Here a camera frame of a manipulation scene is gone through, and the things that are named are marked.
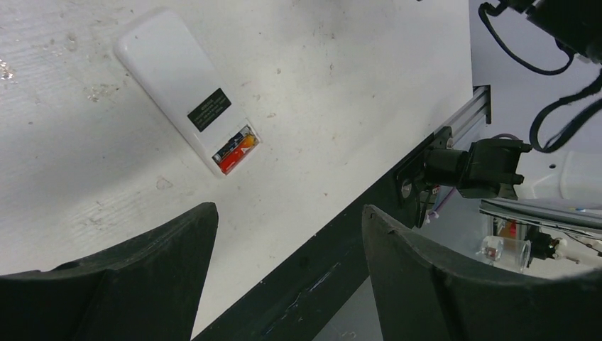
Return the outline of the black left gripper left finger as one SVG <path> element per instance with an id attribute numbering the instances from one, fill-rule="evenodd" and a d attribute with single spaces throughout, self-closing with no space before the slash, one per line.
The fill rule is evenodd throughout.
<path id="1" fill-rule="evenodd" d="M 217 235 L 205 202 L 50 271 L 1 277 L 2 340 L 189 340 Z"/>

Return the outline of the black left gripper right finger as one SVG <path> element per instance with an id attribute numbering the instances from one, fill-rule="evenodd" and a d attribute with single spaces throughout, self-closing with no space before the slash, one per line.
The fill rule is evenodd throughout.
<path id="1" fill-rule="evenodd" d="M 363 209 L 384 340 L 600 340 L 601 272 L 545 279 L 499 269 Z"/>

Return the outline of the red orange battery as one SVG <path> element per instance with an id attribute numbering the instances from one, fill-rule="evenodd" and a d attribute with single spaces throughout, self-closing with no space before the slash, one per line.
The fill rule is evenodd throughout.
<path id="1" fill-rule="evenodd" d="M 245 136 L 241 143 L 230 152 L 219 164 L 223 174 L 228 174 L 234 166 L 258 143 L 254 135 Z"/>

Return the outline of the white remote control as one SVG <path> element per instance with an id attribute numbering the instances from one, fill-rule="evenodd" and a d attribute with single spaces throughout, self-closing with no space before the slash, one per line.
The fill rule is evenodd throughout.
<path id="1" fill-rule="evenodd" d="M 127 25 L 115 54 L 195 153 L 217 176 L 226 176 L 212 156 L 235 134 L 249 130 L 261 143 L 242 106 L 184 21 L 165 7 Z"/>

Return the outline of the dark battery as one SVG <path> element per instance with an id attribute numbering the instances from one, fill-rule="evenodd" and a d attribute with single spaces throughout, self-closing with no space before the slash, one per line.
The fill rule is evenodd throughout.
<path id="1" fill-rule="evenodd" d="M 243 129 L 235 134 L 212 156 L 212 160 L 220 164 L 249 135 L 251 135 L 251 132 L 248 129 Z"/>

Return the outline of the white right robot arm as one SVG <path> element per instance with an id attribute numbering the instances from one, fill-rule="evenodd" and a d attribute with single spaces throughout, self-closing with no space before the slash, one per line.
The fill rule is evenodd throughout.
<path id="1" fill-rule="evenodd" d="M 490 19 L 512 9 L 555 40 L 568 61 L 556 70 L 544 70 L 519 58 L 502 41 Z M 580 55 L 601 63 L 600 1 L 499 1 L 478 8 L 478 17 L 498 46 L 514 61 L 539 75 L 565 72 Z M 539 140 L 544 120 L 555 110 L 587 97 L 597 100 L 583 108 L 548 141 Z M 422 181 L 456 188 L 469 199 L 601 199 L 601 157 L 560 153 L 574 135 L 601 112 L 601 77 L 575 94 L 561 97 L 541 109 L 529 131 L 529 140 L 490 138 L 473 142 L 468 151 L 432 146 L 422 154 Z"/>

